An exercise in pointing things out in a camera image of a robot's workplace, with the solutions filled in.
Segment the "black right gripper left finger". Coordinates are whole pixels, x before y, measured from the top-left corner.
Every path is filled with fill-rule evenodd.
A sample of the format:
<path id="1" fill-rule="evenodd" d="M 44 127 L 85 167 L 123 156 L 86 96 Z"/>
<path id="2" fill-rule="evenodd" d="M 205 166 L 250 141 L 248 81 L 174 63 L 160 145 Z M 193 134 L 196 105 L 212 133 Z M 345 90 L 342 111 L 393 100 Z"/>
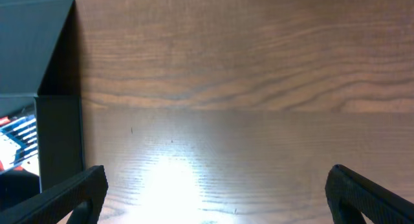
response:
<path id="1" fill-rule="evenodd" d="M 1 223 L 97 223 L 108 190 L 102 165 L 92 166 L 66 181 L 1 212 Z"/>

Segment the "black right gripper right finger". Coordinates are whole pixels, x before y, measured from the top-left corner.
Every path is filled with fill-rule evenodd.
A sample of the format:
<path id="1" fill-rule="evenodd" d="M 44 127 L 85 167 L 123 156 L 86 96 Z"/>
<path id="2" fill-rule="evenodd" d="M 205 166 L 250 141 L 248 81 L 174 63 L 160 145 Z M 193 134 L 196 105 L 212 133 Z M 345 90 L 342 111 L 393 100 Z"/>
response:
<path id="1" fill-rule="evenodd" d="M 325 195 L 335 224 L 413 224 L 413 203 L 341 164 L 329 171 Z"/>

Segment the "blue precision screwdriver set case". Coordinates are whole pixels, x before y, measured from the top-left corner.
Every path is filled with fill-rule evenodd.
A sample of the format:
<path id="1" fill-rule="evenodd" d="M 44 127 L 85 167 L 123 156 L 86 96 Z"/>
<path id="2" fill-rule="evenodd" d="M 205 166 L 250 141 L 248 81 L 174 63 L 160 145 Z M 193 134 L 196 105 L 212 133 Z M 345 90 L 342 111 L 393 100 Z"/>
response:
<path id="1" fill-rule="evenodd" d="M 1 117 L 1 174 L 23 171 L 39 177 L 35 115 Z"/>

